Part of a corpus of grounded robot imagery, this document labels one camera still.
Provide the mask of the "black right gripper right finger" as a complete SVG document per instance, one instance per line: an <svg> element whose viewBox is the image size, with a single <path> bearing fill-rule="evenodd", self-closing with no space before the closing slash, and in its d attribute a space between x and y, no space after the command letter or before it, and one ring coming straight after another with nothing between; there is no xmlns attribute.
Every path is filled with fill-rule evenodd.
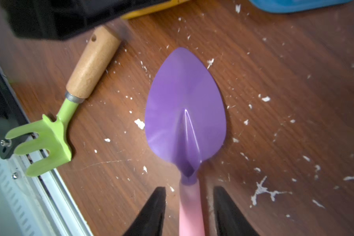
<svg viewBox="0 0 354 236"><path fill-rule="evenodd" d="M213 189L215 225L218 236L258 236L224 187Z"/></svg>

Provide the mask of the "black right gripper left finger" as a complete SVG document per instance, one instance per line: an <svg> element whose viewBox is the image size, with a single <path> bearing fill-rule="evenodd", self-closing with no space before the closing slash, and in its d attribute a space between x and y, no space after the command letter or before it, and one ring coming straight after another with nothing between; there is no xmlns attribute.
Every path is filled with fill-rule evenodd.
<svg viewBox="0 0 354 236"><path fill-rule="evenodd" d="M157 187L123 236L162 236L165 208L165 187Z"/></svg>

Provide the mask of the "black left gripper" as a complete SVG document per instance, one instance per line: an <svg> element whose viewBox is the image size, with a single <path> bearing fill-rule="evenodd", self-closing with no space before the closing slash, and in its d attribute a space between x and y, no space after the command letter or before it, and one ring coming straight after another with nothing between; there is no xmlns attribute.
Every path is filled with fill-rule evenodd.
<svg viewBox="0 0 354 236"><path fill-rule="evenodd" d="M0 1L0 7L17 37L61 41L126 13L160 3L131 0L7 0Z"/></svg>

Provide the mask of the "blue fork yellow handle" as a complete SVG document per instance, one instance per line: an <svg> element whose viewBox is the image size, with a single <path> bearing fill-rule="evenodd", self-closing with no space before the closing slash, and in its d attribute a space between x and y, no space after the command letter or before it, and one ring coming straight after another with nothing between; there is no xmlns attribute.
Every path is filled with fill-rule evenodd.
<svg viewBox="0 0 354 236"><path fill-rule="evenodd" d="M127 13L127 14L121 16L121 19L128 20L128 19L133 19L133 18L137 18L137 17L140 17L140 16L144 16L144 15L149 15L151 13L155 13L155 12L159 12L159 11L162 11L162 10L166 10L166 9L175 7L177 5L185 3L187 1L189 1L189 0L170 0L170 1L166 1L164 3L156 4L154 6L150 6L150 7L146 7L146 8L143 8L143 9L132 11L130 13Z"/></svg>

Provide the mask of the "purple trowel pink handle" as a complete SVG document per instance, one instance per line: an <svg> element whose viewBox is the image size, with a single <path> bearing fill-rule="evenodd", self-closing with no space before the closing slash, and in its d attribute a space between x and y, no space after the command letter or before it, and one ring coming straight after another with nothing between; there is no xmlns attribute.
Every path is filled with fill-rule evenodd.
<svg viewBox="0 0 354 236"><path fill-rule="evenodd" d="M179 234L205 234L198 170L226 138L219 88L203 63L178 48L164 61L151 85L145 110L150 149L181 173Z"/></svg>

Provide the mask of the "green rake wooden handle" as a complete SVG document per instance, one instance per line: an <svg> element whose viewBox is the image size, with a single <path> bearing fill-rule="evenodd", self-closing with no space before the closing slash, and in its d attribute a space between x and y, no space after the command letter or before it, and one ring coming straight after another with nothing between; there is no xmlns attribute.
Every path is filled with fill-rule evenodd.
<svg viewBox="0 0 354 236"><path fill-rule="evenodd" d="M28 177L38 177L72 160L72 150L67 142L67 128L78 106L93 92L121 44L120 38L108 27L96 28L88 41L67 85L65 100L56 120L46 115L33 123L16 127L5 138L12 140L22 135L36 133L38 137L19 144L15 155L26 155L45 149L49 155L34 161L26 170Z"/></svg>

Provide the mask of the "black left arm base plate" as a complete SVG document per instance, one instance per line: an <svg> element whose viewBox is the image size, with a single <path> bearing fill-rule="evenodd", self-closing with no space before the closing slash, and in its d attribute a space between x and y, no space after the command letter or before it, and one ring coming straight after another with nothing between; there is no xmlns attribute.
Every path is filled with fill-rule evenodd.
<svg viewBox="0 0 354 236"><path fill-rule="evenodd" d="M0 158L9 159L14 149L29 137L22 135L18 138L7 139L6 134L28 123L28 119L20 108L15 93L0 67Z"/></svg>

